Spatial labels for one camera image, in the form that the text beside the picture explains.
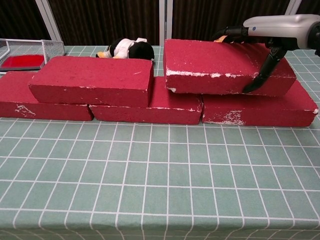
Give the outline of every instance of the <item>red brick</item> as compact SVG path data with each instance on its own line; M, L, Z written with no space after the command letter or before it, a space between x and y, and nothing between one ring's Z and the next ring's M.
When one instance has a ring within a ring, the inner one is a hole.
M203 123L269 127L307 127L317 104L298 80L285 96L204 95Z
M87 105L40 103L28 88L35 72L9 71L0 78L0 117L91 121Z
M264 44L168 39L163 55L166 87L176 93L241 94L269 52ZM268 81L249 94L283 96L296 79L283 58Z
M199 124L202 101L195 94L174 94L165 87L164 77L155 77L149 107L90 105L101 121L155 124Z
M153 71L144 59L57 56L29 87L42 103L147 107Z

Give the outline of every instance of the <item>white paint chip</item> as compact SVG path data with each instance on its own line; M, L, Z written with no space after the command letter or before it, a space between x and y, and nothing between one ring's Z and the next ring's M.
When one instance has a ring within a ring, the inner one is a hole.
M231 110L223 116L223 121L213 121L210 123L219 125L244 125L244 121L241 120L241 110Z
M173 93L175 93L175 92L177 91L177 89L174 88L174 87L170 87L170 88L168 88L168 89L171 90Z
M17 113L21 113L24 117L30 117L31 115L35 116L36 114L32 111L30 111L26 106L24 105L16 105L16 109L14 110Z
M243 76L241 74L231 74L231 73L225 73L225 74L220 74L218 72L214 73L203 73L203 72L192 72L192 71L174 71L170 69L166 69L166 76L171 76L171 75L180 75L180 76L193 76L193 77L204 77L204 76L210 76L211 78L219 78L221 76L226 76L227 78L236 78L239 76Z

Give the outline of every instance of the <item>white grid line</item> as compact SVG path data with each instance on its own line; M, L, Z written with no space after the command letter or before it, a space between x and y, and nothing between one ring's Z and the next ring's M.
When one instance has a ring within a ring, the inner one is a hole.
M278 138L279 141L280 141L280 144L282 145L282 140L281 140L281 138L279 137L279 134L278 134L277 130L274 130L274 131L275 131L275 134L276 134L277 138ZM296 175L296 177L297 177L297 179L298 179L298 181L299 181L299 183L300 183L300 185L301 185L301 187L302 187L302 189L303 189L303 191L304 191L304 193L305 193L305 196L306 196L306 198L308 199L309 204L310 204L311 207L312 207L312 210L314 211L315 215L316 215L317 218L319 219L318 226L316 227L316 228L318 228L318 227L320 226L320 217L319 217L319 214L317 213L317 211L316 211L313 203L311 202L310 197L309 197L309 195L308 195L307 192L306 192L305 186L303 185L303 183L302 183L302 181L301 181L301 179L300 179L300 177L299 177L299 175L298 175L298 173L297 173L297 171L296 171L296 169L295 169L295 166L293 165L293 163L292 163L292 161L291 161L291 159L290 159L290 157L289 157L289 155L288 155L288 153L287 153L286 148L285 148L285 147L282 147L282 149L284 150L284 153L285 153L287 159L289 160L289 162L290 162L290 164L291 164L291 166L292 166L292 169L293 169L293 171L294 171L294 174Z
M158 57L158 59L157 59L157 68L156 68L156 75L157 76L159 76L159 64L160 64L160 54L159 54L159 57Z
M97 54L97 50L96 49L97 49L97 46L94 47L92 52L88 52L88 54L90 54L90 57L95 57L96 56L96 54Z
M256 232L258 232L258 231L259 231L259 229L254 230L252 233L249 234L249 236L248 236L245 240L249 240L250 237L251 237L253 234L255 234Z
M100 125L98 126L98 128L97 128L96 131L95 131L94 139L93 139L93 141L92 141L92 143L91 143L90 150L89 150L89 152L88 152L88 154L87 154L86 161L85 161L85 163L84 163L84 165L83 165L83 168L82 168L82 172L81 172L80 177L79 177L79 179L78 179L78 182L77 182L77 184L76 184L76 187L75 187L75 190L74 190L74 193L73 193L71 202L70 202L69 207L68 207L68 212L66 213L66 215L65 215L65 217L64 217L64 222L63 222L63 224L64 224L64 227L65 227L66 229L68 229L68 230L70 230L70 229L68 228L68 226L67 226L67 219L68 219L68 216L69 216L69 211L70 211L70 209L71 209L71 207L72 207L72 204L74 203L74 200L75 200L75 197L76 197L76 194L77 194L77 191L78 191L78 188L79 188L81 179L82 179L82 177L83 177L83 175L84 175L86 166L87 166L87 164L88 164L88 158L89 158L89 156L90 156L90 154L91 154L91 152L92 152L92 149L93 149L93 147L94 147L95 139L97 138L99 129L100 129Z
M123 174L123 181L122 181L122 186L121 186L121 191L120 191L120 197L119 197L119 202L118 202L116 216L115 216L115 228L121 234L122 240L125 240L125 236L122 233L122 231L119 229L119 226L118 226L119 213L120 213L122 196L123 196L124 188L125 188L125 182L126 182L126 176L127 176L127 170L128 170L128 164L129 164L129 159L130 159L130 154L131 154L132 143L133 143L134 134L135 134L135 128L136 128L136 125L134 124L133 128L132 128L131 141L130 141L130 145L129 145L128 156L127 156L127 159L126 159L126 164L125 164L125 169L124 169L124 174Z
M28 230L22 230L22 231L24 231L26 233L29 233L31 236L36 236L37 238L39 238L41 240L45 240L42 236L40 236L39 234L36 234L36 233L34 233L32 231L28 231Z
M4 232L4 233L8 233L9 235L11 235L11 236L14 236L14 237L16 237L17 239L19 239L19 240L23 240L22 238L20 238L18 235L15 235L14 233L12 233L12 232L9 232L9 231L5 231L5 230L1 230L2 232Z
M84 52L85 48L86 48L86 47L84 46L83 49L82 49L82 51L80 52L79 56Z
M77 135L76 135L76 138L78 138L78 136L79 136L79 134L80 134L80 132L81 132L82 127L83 127L83 124L82 124L81 127L79 128L78 133L77 133ZM42 213L41 213L41 215L40 215L40 217L39 217L38 225L39 225L39 227L40 227L41 229L43 229L43 228L41 227L41 220L42 220L42 218L43 218L43 216L44 216L45 210L47 209L47 207L48 207L48 205L49 205L49 203L50 203L51 197L53 196L53 194L54 194L54 192L55 192L55 190L56 190L56 187L57 187L57 185L58 185L58 180L60 179L60 177L62 176L62 173L64 172L64 169L65 169L65 167L66 167L66 165L67 165L67 162L68 162L68 158L70 157L70 155L71 155L71 153L72 153L72 151L73 151L73 149L74 149L74 147L75 147L75 144L76 144L76 141L73 142L73 145L72 145L72 147L71 147L71 149L70 149L70 152L69 152L69 154L68 154L68 156L67 156L67 158L66 158L66 160L65 160L65 162L64 162L64 164L63 164L63 167L62 167L62 169L61 169L61 171L60 171L60 174L59 174L59 176L58 176L58 178L57 178L57 180L56 180L56 182L55 182L55 184L54 184L54 186L53 186L53 189L51 190L51 193L50 193L50 195L49 195L49 197L48 197L48 199L47 199L47 202L46 202L46 204L45 204L45 206L44 206L44 209L42 210Z
M11 130L11 128L14 126L14 124L17 122L18 118L16 120L14 120L11 124L11 126L5 131L5 133L3 134L3 136L0 138L0 143L2 141L2 139L5 138L5 136L7 135L7 133Z
M257 130L258 135L259 135L259 137L260 137L260 141L263 143L264 141L263 141L263 139L262 139L262 137L261 137L261 135L260 135L260 131L259 131L258 127L256 127L256 130ZM269 156L268 151L267 151L267 149L266 149L266 146L263 145L263 148L264 148L265 154L266 154L266 156L267 156L267 158L268 158L268 160L269 160L269 163L270 163L270 165L271 165L271 167L272 167L272 171L273 171L273 174L274 174L274 176L275 176L276 182L277 182L279 188L281 189L281 193L282 193L283 199L284 199L284 201L285 201L285 204L286 204L286 206L287 206L287 208L288 208L288 210L289 210L289 212L290 212L290 214L291 214L291 217L292 217L292 219L293 219L293 221L292 221L292 226L289 228L289 229L292 229L292 228L295 226L295 224L296 224L294 214L293 214L293 212L292 212L292 210L291 210L291 207L290 207L290 205L289 205L289 203L288 203L288 200L287 200L287 198L286 198L286 196L285 196L285 193L284 193L284 191L283 191L283 189L282 189L282 187L281 187L280 181L279 181L278 176L277 176L277 174L276 174L275 168L274 168L274 166L273 166L273 164L272 164L272 162L271 162L271 159L270 159L270 156Z
M148 181L148 171L149 171L149 160L150 160L150 149L151 149L151 138L152 138L152 125L150 127L150 136L149 136L149 146L148 146L148 156L146 161L146 169L145 169L145 180L144 180L144 190L143 190L143 200L142 200L142 216L141 216L141 231L143 240L146 239L145 231L144 231L144 215L145 212L145 203L146 203L146 192L147 192L147 181Z
M221 126L221 130L222 130L223 140L224 140L224 142L225 142L226 154L227 154L228 161L229 161L229 164L230 164L230 170L231 170L232 180L233 180L233 184L234 184L234 188L235 188L234 190L235 190L236 198L237 198L237 201L238 201L238 204L239 204L240 213L241 213L241 217L242 217L242 225L241 225L241 227L238 228L238 229L233 230L232 232L230 232L230 233L228 234L228 236L226 236L226 238L224 239L224 240L228 240L229 237L230 237L234 232L240 231L241 229L244 228L244 226L245 226L245 218L244 218L244 212L243 212L243 209L242 209L242 206L241 206L241 202L240 202L240 198L239 198L239 193L238 193L238 189L237 189L237 183L236 183L234 171L233 171L233 168L232 168L232 166L231 166L231 158L230 158L229 151L228 151L227 140L226 140L224 128L223 128L222 126Z
M318 234L314 235L314 237L313 237L313 238L311 238L311 240L316 239L316 237L318 237L318 236L320 236L320 231L319 231L319 233L318 233Z
M9 156L14 152L14 150L16 149L16 147L18 146L18 144L21 142L21 140L23 139L24 135L27 133L27 131L29 130L29 128L31 127L33 121L30 123L30 125L27 127L27 129L24 131L22 137L19 139L19 141L15 144L15 146L13 147L13 149L10 151L10 153L8 154ZM0 165L0 168L5 164L5 162L8 160L9 158L7 157L3 163ZM7 189L5 190L5 192L2 194L2 196L0 197L0 203L2 202L2 200L5 198L7 192L9 191L9 189L11 188L11 186L14 183L14 180L16 180L16 178L18 177L19 173L21 172L22 168L25 166L26 162L27 162L27 158L24 157L24 162L21 165L21 167L19 168L18 172L16 173L16 175L13 178L13 181L9 184L9 186L7 187Z
M163 240L166 240L168 228L169 228L169 192L170 192L170 124L168 125L168 162L167 164L167 176L166 176L166 222Z
M303 78L301 77L300 73L299 73L299 72L296 72L295 74L299 75L300 78L303 79ZM309 84L308 84L308 83L311 83L311 82L309 82L309 81L304 81L304 80L302 80L301 82L305 83L305 84L308 86L308 88L310 88L310 90L306 90L306 91L307 91L307 92L312 92L312 93L314 93L314 95L316 96L316 98L320 101L320 97L318 97L318 95L316 94L316 91L314 91L314 90L312 89L312 87L310 87Z
M6 136L4 137L3 139L20 139L20 137L16 137L16 136ZM28 139L28 140L49 140L49 141L52 141L52 140L55 140L55 138L38 138L38 137L24 137L23 139ZM60 138L59 140L61 141L70 141L70 142L74 142L74 141L77 141L77 142L92 142L93 140L92 139L68 139L68 138ZM130 143L129 140L94 140L95 142L115 142L115 143ZM164 141L136 141L136 140L133 140L132 141L133 143L138 143L138 144L168 144L167 142L164 142ZM237 143L227 143L227 144L223 144L223 143L203 143L203 142L172 142L172 144L177 144L177 145L209 145L209 146L224 146L224 145L227 145L227 146L250 146L250 147L262 147L262 144L237 144ZM272 144L265 144L266 147L279 147L279 145L272 145ZM283 145L284 147L290 147L290 148L300 148L301 145ZM315 146L315 145L304 145L303 148L318 148L319 146Z
M74 49L75 47L76 47L76 46L73 46L69 52L66 52L66 53L65 53L65 55L70 56L71 53L74 53L74 52L73 52L73 49Z
M313 62L313 64L308 64L308 65L316 65L317 66L317 68L319 69L319 71L320 71L320 67L319 67L319 64L316 64L312 59L311 59L311 57L310 56L308 56L307 54L305 54L307 57L308 57L308 59L310 59L310 61L311 62Z
M317 67L318 67L318 64L315 64L315 63L313 63L313 64L304 64L304 63L301 63L301 64L299 64L299 63L290 63L291 65L299 65L299 66L314 66L314 65L316 65Z
M288 240L292 240L294 238L294 236L298 235L299 233L302 233L304 231L303 230L300 230L300 231L297 231L295 234L293 234Z
M115 139L116 132L117 132L117 127L118 127L118 125L116 125L115 128L114 128L112 140ZM91 213L91 216L90 216L89 225L90 225L90 228L91 228L92 230L94 229L93 226L92 226L92 219L93 219L93 216L94 216L93 212L96 210L96 206L97 206L99 194L100 194L100 191L101 191L101 187L103 186L103 181L104 181L105 174L106 174L106 171L107 171L107 166L108 166L108 162L109 162L109 157L110 157L110 154L111 154L112 146L113 146L113 141L112 141L111 144L110 144L110 148L109 148L109 151L108 151L108 155L107 155L107 157L106 157L106 161L105 161L103 173L102 173L101 180L100 180L100 183L99 183L99 188L98 188L98 191L97 191L97 193L96 193L96 197L95 197L94 204L93 204L93 208L92 208L92 213Z
M190 165L190 149L189 149L189 131L188 126L185 128L186 131L186 149L187 149L187 156L188 156L188 172L189 172L189 191L190 191L190 206L191 206L191 227L190 230L184 236L184 240L187 239L188 235L191 233L192 229L195 225L195 217L194 217L194 201L193 201L193 194L192 194L192 181L191 181L191 165Z
M18 118L18 119L15 119L15 120L11 120L10 118L3 118L3 117L0 117L0 122L18 122L18 123L26 123L28 122L28 119L25 118L25 120L19 120L21 118ZM48 121L46 120L43 120L43 119L36 119L36 123L47 123ZM62 121L59 121L59 120L52 120L51 121L52 124L63 124ZM68 125L80 125L82 123L80 122L68 122ZM133 126L133 123L131 122L116 122L116 121L96 121L96 120L93 120L93 121L87 121L87 122L84 122L83 123L84 125L120 125L120 126ZM152 123L154 126L164 126L167 124L160 124L160 123ZM151 123L142 123L142 122L137 122L135 124L136 126L151 126ZM210 128L213 128L213 129L220 129L221 126L218 125L218 124L213 124L213 123L203 123L203 124L200 124L200 125L189 125L188 127L189 128L203 128L203 127L206 127L208 129ZM185 128L186 125L184 124L172 124L172 127L174 128ZM240 126L241 129L254 129L255 127L254 126ZM232 126L232 125L223 125L223 128L224 129L236 129L237 126ZM289 127L271 127L271 126L259 126L259 129L261 130L270 130L270 129L280 129L280 130L283 130L283 129L288 129ZM320 131L320 129L315 129L315 128L310 128L309 126L308 127L293 127L293 129L297 129L297 130L301 130L301 131L308 131L309 129L312 129L313 131Z
M292 53L293 53L293 55L298 59L298 61L303 65L302 61L301 61L301 60L299 59L299 57L295 54L295 52L292 51ZM307 70L307 73L310 73L311 76L312 76L315 80L317 80L312 73L318 73L318 72L310 72L308 68L305 68L305 69ZM315 93L314 90L309 86L309 84L308 84L306 81L304 81L304 83L311 89L311 91L314 93L314 95L316 95L316 93Z
M19 208L14 207L0 207L0 210L6 211L18 211ZM39 209L39 208L24 208L22 211L26 212L46 212L46 213L76 213L76 214L109 214L109 215L132 215L132 216L154 216L154 217L186 217L191 218L194 216L195 218L216 218L217 215L201 215L201 214L174 214L174 213L142 213L142 212L121 212L121 211L91 211L91 210L64 210L64 209ZM241 220L266 220L264 216L232 216L232 215L219 215L221 219L241 219ZM301 222L313 222L317 223L318 219L314 218L291 218L291 217L270 217L270 220L281 220L281 221L301 221Z
M314 132L313 132L310 128L309 128L309 131L310 131L311 135L313 136L314 140L316 141L316 143L317 143L317 144L319 145L319 147L320 147L320 142L319 142L318 139L316 138Z
M210 168L210 178L211 178L211 186L212 186L212 192L213 192L213 200L214 200L214 206L215 206L215 214L216 214L216 227L213 231L210 231L206 236L204 240L207 240L209 238L209 236L216 232L219 228L219 224L220 224L220 220L219 220L219 211L218 211L218 204L217 204L217 198L216 198L216 191L215 191L215 183L214 183L214 176L213 176L213 172L212 172L212 165L211 165L211 161L210 161L210 151L209 151L209 146L208 146L208 138L207 138L207 130L206 127L203 127L204 130L204 139L205 139L205 143L206 143L206 154L208 157L208 164L209 164L209 168Z
M243 136L243 134L242 134L242 131L241 131L241 128L240 128L240 127L239 127L239 131L240 131L241 139L242 139L243 143L245 143L245 139L244 139L244 136ZM260 197L260 199L261 199L261 203L262 203L262 206L263 206L263 209L264 209L264 212L265 212L267 221L268 221L267 226L264 228L264 229L267 229L267 228L270 226L269 213L268 213L268 211L267 211L264 198L262 197L261 190L259 189L259 188L260 188L260 187L259 187L259 183L258 183L256 174L255 174L255 171L254 171L254 167L252 166L251 157L250 157L250 155L249 155L249 153L248 153L248 149L247 149L247 146L246 146L246 145L244 145L244 149L245 149L246 156L247 156L247 158L248 158L248 161L249 161L249 164L250 164L250 168L251 168L251 171L252 171L252 174L253 174L254 182L255 182L255 184L256 184L256 187L258 188L259 197Z
M30 235L29 234L15 234L16 236L26 236L26 237L29 237ZM8 234L1 234L0 233L0 237L1 236L4 236L4 237L6 237L6 236L10 236L10 234L8 233ZM66 236L66 237L72 237L72 236L74 236L74 234L64 234L64 236ZM97 237L97 236L99 236L99 235L96 235L96 234L83 234L83 236L87 236L87 237ZM117 234L105 234L105 236L108 236L108 237L115 237L115 236L118 236ZM130 236L130 237L141 237L141 235L138 235L138 234L127 234L126 236ZM162 235L148 235L148 237L157 237L157 238L161 238L161 237L163 237ZM199 236L192 236L193 238L203 238L203 236L202 235L199 235ZM212 237L210 237L211 239L219 239L219 238L221 238L220 236L212 236ZM247 239L247 237L245 237L245 236L233 236L232 237L233 239L239 239L239 240L245 240L245 239ZM249 239L261 239L261 240L266 240L267 239L267 237L250 237ZM285 237L277 237L276 239L279 239L279 240L288 240L288 238L285 238ZM292 240L311 240L311 239L309 239L309 238L292 238Z
M273 237L274 235L276 235L277 233L279 233L279 232L281 232L281 229L279 229L278 231L275 231L273 234L271 234L270 237L267 238L267 240L272 239L272 237Z
M12 180L4 179L0 180L0 182L10 183ZM43 183L43 184L67 184L67 185L77 185L78 182L72 181L35 181L35 180L14 180L15 183ZM89 185L89 186L118 186L121 187L124 185L125 187L141 187L143 188L144 184L121 184L121 183L98 183L98 182L80 182L79 185ZM170 188L170 189L190 189L190 186L180 186L180 185L146 185L150 188ZM214 187L212 186L192 186L192 189L214 189L214 190L252 190L252 191L276 191L276 192L309 192L309 193L320 193L320 190L312 190L312 189L283 189L283 188L252 188L252 187Z
M45 129L43 130L43 132L42 132L41 136L45 133L45 131L46 131L46 129L48 128L48 126L49 126L49 122L48 122L48 123L47 123L47 125L45 126ZM36 146L37 146L37 144L38 144L39 140L40 140L40 139L38 139L38 141L34 144L34 146L33 146L32 150L31 150L31 151L30 151L30 153L28 154L28 156L27 156L26 160L30 159L30 155L32 154L32 152L33 152L33 151L34 151L34 149L36 148ZM22 203L21 203L21 205L20 205L20 209L22 209L22 207L23 207L23 206L24 206L24 204L26 203L27 198L29 197L29 195L30 195L30 193L31 193L32 189L34 188L34 186L35 186L35 184L36 184L36 181L38 180L38 178L39 178L39 176L40 176L40 174L41 174L42 170L44 169L44 167L45 167L45 165L46 165L46 163L47 163L47 160L48 160L48 159L46 159L46 160L44 161L44 163L43 163L43 165L42 165L41 169L39 170L39 172L38 172L38 174L37 174L37 176L36 176L36 178L35 178L34 183L31 185L31 187L30 187L29 191L27 192L27 194L26 194L26 196L25 196L25 198L24 198L23 202L22 202ZM15 214L15 216L14 216L14 218L13 218L13 221L12 221L12 225L13 225L13 228L14 228L14 229L17 229L17 226L16 226L16 220L17 220L17 217L18 217L19 213L20 213L20 210L18 210L18 211L16 212L16 214Z
M56 140L55 140L55 142L54 142L54 144L53 144L53 146L52 146L52 148L51 148L51 150L50 150L49 156L50 156L50 154L52 153L52 151L54 150L54 148L55 148L55 146L56 146L56 144L57 144L57 142L58 142L58 140L59 140L59 137L61 136L61 134L63 133L65 127L67 126L67 122L68 122L68 121L65 122L64 126L62 127L62 129L61 129L61 131L60 131L60 133L59 133L59 135L58 135L58 137L56 138ZM54 234L54 235L57 235L57 236L58 236L59 238L61 238L62 240L65 240L60 234L55 233L54 231L50 231L50 230L44 229L44 228L41 226L40 223L41 223L41 219L39 219L39 221L38 221L38 226L39 226L40 229L42 229L43 231L47 231L47 232L49 232L49 233L52 233L52 234Z
M8 159L25 159L25 157L22 156L8 156ZM32 157L32 159L39 159L39 160L43 160L43 159L50 159L50 160L66 160L65 158L57 158L57 157ZM86 161L83 158L69 158L68 161L77 161L77 162L81 162L81 161ZM106 160L104 159L89 159L88 161L90 162L105 162ZM114 163L125 163L126 161L124 160L109 160L109 162L114 162ZM129 160L129 162L131 163L146 163L145 161L138 161L138 160ZM166 164L166 162L163 161L149 161L149 163L151 164ZM175 162L172 161L170 162L171 164L179 164L179 165L188 165L187 162ZM190 165L204 165L204 166L246 166L246 167L250 167L250 164L241 164L241 163L204 163L204 162L190 162ZM292 165L275 165L275 164L252 164L253 167L282 167L282 168L292 168ZM320 169L320 166L312 166L312 165L295 165L295 168L314 168L314 169Z

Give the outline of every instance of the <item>penguin plush toy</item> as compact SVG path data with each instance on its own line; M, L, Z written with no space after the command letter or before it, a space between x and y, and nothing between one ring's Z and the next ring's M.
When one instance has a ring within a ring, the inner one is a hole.
M138 37L137 40L119 38L115 40L106 51L100 51L97 58L114 59L145 59L154 61L155 53L147 39Z

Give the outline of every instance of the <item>white pole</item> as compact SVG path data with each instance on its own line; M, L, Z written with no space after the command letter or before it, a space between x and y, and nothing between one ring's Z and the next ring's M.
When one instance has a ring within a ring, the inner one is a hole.
M43 18L44 24L48 33L53 41L62 41L55 17L51 11L51 7L48 0L35 0L41 16Z
M172 18L174 12L174 0L167 0L166 6L166 39L172 38Z
M285 15L295 15L299 9L302 0L290 0L286 8Z
M165 14L166 14L166 0L159 0L159 45L164 46L165 44Z

